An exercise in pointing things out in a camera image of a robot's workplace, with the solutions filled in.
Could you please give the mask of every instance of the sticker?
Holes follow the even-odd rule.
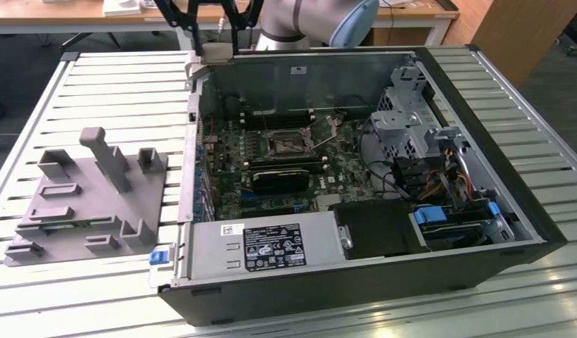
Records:
[[[307,265],[298,223],[244,229],[243,241],[247,271]]]
[[[230,236],[232,234],[243,234],[244,224],[224,224],[220,228],[220,236]]]
[[[307,74],[307,67],[291,67],[290,68],[291,75],[303,75]]]

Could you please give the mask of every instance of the green circuit board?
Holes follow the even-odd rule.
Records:
[[[214,181],[216,219],[323,211],[326,206],[320,206],[319,201],[378,198],[354,151],[355,125],[356,121],[343,123],[330,119],[328,114],[320,114],[311,128],[248,131],[238,120],[206,119],[203,140]],[[304,156],[324,157],[326,163],[323,174],[308,176],[307,189],[292,194],[258,196],[248,188],[244,162]]]

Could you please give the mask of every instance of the wooden table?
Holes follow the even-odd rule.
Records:
[[[182,10],[186,10],[186,2],[176,2]],[[40,0],[0,0],[0,34],[172,30],[156,9],[143,9],[137,15],[103,17],[101,4],[103,0],[68,0],[53,4]],[[219,6],[202,6],[200,28],[215,30],[222,14]],[[416,0],[406,9],[380,8],[374,27],[428,27],[426,44],[438,45],[456,17],[458,12],[446,11],[435,0]],[[180,46],[184,39],[179,33]]]

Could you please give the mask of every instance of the aluminum table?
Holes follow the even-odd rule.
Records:
[[[577,155],[482,53],[430,51],[569,238],[561,250],[459,292],[200,328],[156,296],[152,286],[170,271],[151,269],[147,255],[5,267],[3,251],[41,175],[35,163],[44,149],[89,156],[77,145],[83,127],[104,127],[124,154],[154,146],[170,155],[158,242],[178,235],[187,56],[80,54],[59,63],[0,172],[0,335],[577,337]]]

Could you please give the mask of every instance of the motherboard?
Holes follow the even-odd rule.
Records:
[[[340,202],[376,199],[356,152],[359,125],[335,111],[206,117],[215,218],[326,211]]]

